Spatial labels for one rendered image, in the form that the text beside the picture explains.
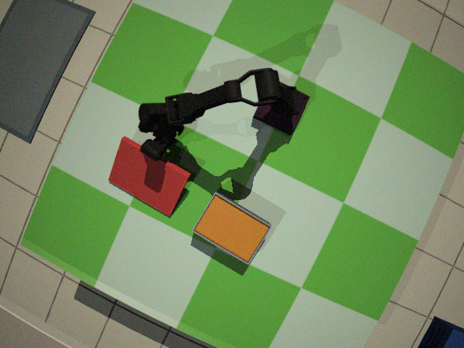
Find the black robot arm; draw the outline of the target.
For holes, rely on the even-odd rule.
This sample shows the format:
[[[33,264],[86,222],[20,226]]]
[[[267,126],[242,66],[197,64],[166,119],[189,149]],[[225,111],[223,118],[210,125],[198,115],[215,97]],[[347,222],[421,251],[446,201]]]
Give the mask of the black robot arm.
[[[241,95],[240,83],[250,75],[254,75],[258,102],[245,99]],[[138,129],[145,133],[151,132],[157,137],[160,128],[158,123],[165,122],[174,127],[192,124],[203,116],[205,110],[234,102],[245,102],[254,107],[270,104],[272,112],[285,117],[300,114],[297,87],[280,86],[278,71],[268,67],[250,70],[237,80],[226,81],[223,85],[201,94],[187,92],[165,97],[165,103],[141,104]]]

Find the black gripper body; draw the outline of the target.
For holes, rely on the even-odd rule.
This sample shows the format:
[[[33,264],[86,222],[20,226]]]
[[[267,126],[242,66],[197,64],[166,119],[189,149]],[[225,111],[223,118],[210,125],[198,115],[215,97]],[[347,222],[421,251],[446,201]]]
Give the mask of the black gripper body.
[[[147,139],[141,146],[141,153],[151,157],[153,160],[158,161],[163,155],[167,143],[170,143],[176,136],[182,134],[184,131],[184,125],[170,126],[164,123],[159,124],[158,135],[154,140]]]

